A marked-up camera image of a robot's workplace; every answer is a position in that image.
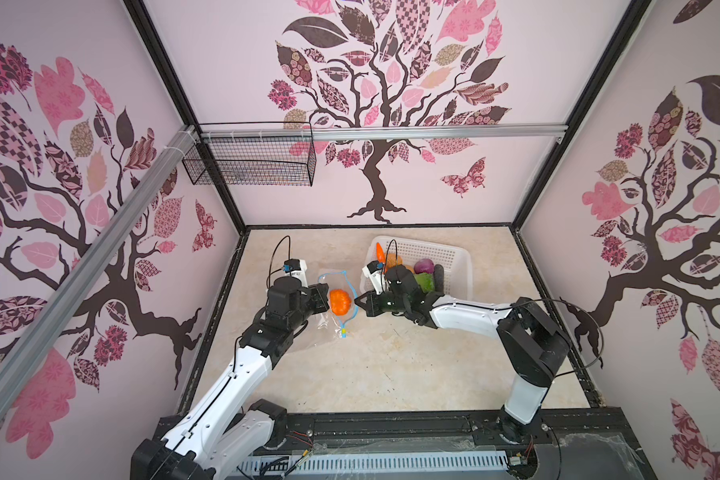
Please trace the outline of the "orange toy pumpkin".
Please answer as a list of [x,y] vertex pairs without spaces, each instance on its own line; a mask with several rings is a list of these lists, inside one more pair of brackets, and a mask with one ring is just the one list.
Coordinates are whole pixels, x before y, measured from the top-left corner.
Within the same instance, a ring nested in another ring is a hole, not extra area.
[[343,289],[333,289],[329,292],[329,305],[334,315],[345,316],[352,309],[353,300],[347,291]]

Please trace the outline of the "clear blue-zipper zip bag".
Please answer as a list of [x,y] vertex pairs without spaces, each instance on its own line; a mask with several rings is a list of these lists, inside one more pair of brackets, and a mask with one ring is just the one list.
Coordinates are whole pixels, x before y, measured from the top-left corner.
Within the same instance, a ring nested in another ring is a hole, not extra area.
[[300,337],[307,348],[346,340],[349,337],[349,324],[359,313],[359,307],[354,303],[357,289],[346,270],[321,268],[316,279],[318,283],[328,286],[328,309],[309,319],[309,326]]

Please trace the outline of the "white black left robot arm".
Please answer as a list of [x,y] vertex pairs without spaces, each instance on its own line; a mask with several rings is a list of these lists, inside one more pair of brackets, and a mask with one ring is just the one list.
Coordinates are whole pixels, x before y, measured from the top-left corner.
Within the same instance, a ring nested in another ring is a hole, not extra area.
[[260,400],[234,418],[273,371],[310,317],[330,309],[325,283],[276,279],[264,306],[235,344],[232,360],[202,399],[131,458],[132,479],[225,479],[255,450],[284,441],[287,410]]

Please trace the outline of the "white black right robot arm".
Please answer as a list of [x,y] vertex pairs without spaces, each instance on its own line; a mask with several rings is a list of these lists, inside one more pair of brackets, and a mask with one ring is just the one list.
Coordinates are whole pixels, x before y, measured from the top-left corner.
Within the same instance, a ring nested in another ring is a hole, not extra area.
[[362,269],[372,289],[355,299],[368,317],[402,316],[432,329],[461,330],[501,341],[515,371],[495,430],[510,444],[528,443],[531,425],[571,350],[567,333],[535,300],[510,304],[471,302],[439,291],[426,292],[404,266],[372,262]]

